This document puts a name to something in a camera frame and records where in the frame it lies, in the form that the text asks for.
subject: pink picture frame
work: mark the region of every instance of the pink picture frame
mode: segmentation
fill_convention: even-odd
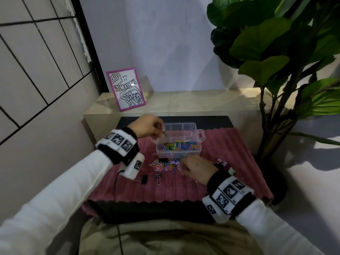
[[[136,68],[107,71],[106,75],[120,112],[146,104]]]

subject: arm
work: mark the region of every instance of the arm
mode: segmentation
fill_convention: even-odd
[[[207,185],[209,196],[204,199],[213,202],[210,205],[214,210],[207,206],[209,212],[214,213],[212,216],[218,218],[220,222],[230,215],[235,216],[237,222],[247,228],[249,234],[254,237],[264,254],[323,254],[271,209],[267,208],[261,200],[254,197],[252,189],[242,183],[235,185],[235,180],[238,180],[227,171],[218,170],[211,162],[198,156],[183,158],[181,163],[184,174]],[[236,194],[231,198],[225,191],[230,185],[236,191]]]
[[[134,139],[149,135],[156,138],[162,134],[159,128],[163,126],[160,118],[143,115],[124,131]],[[45,254],[53,238],[66,226],[107,171],[122,161],[122,157],[114,152],[92,152],[23,205],[13,218],[4,221],[0,227],[0,254]]]

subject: clear plastic box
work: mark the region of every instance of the clear plastic box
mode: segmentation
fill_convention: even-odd
[[[156,141],[152,140],[152,142],[156,144],[156,151],[159,158],[182,158],[188,154],[199,155],[201,153],[201,143],[205,141],[205,136],[202,129],[197,129],[195,123],[165,123],[164,125],[165,133],[168,137],[163,136]],[[179,140],[196,142],[198,150],[158,150],[159,144],[174,143]]]

